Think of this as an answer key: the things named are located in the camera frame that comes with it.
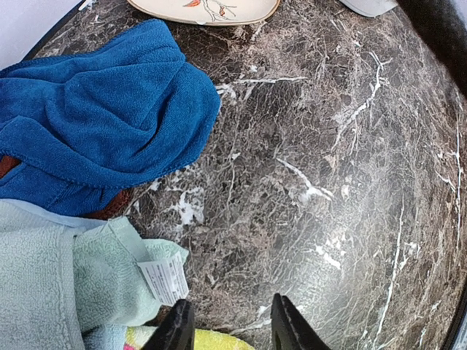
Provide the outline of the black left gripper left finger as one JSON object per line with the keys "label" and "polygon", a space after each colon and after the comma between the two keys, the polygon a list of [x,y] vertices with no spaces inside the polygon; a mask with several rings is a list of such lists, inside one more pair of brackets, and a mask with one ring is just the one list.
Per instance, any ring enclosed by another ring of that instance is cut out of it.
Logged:
{"label": "black left gripper left finger", "polygon": [[141,350],[194,350],[194,338],[194,307],[180,299]]}

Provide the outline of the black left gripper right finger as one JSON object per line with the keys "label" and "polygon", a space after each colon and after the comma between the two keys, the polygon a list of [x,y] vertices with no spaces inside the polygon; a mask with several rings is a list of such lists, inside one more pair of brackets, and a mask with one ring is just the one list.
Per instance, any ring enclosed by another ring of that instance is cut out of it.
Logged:
{"label": "black left gripper right finger", "polygon": [[271,340],[276,350],[330,350],[290,299],[279,293],[271,306]]}

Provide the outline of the white plastic basin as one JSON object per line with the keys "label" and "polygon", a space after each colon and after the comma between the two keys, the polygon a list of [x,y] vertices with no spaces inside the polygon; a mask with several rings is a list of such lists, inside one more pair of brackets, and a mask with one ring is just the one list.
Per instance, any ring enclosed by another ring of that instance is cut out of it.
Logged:
{"label": "white plastic basin", "polygon": [[398,6],[393,0],[339,0],[344,6],[359,15],[375,18]]}

